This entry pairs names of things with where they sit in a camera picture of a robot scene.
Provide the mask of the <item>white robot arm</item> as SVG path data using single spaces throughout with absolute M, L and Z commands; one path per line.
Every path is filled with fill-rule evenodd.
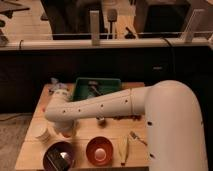
M 141 114 L 147 121 L 149 171 L 209 171 L 200 105 L 194 92 L 179 81 L 74 102 L 59 89 L 45 110 L 45 118 L 59 132 L 70 131 L 76 119 Z

